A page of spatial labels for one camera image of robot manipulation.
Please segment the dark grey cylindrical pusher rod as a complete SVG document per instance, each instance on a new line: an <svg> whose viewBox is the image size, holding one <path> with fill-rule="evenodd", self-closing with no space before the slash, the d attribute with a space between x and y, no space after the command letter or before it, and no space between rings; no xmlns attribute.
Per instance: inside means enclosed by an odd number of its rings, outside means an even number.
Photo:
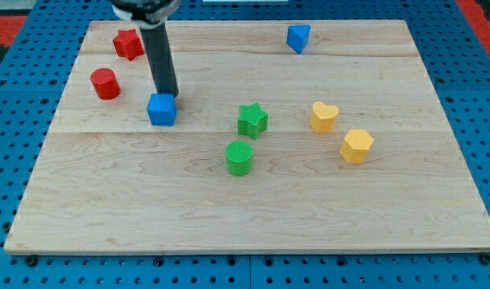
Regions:
<svg viewBox="0 0 490 289"><path fill-rule="evenodd" d="M141 28L140 32L156 92L177 97L179 88L165 23L152 29Z"/></svg>

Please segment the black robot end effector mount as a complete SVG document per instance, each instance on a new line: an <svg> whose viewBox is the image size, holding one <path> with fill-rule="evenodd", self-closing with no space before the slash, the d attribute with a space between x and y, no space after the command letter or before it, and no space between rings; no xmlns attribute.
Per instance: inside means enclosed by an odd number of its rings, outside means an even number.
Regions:
<svg viewBox="0 0 490 289"><path fill-rule="evenodd" d="M183 0L111 0L115 15L142 28L155 28L174 14Z"/></svg>

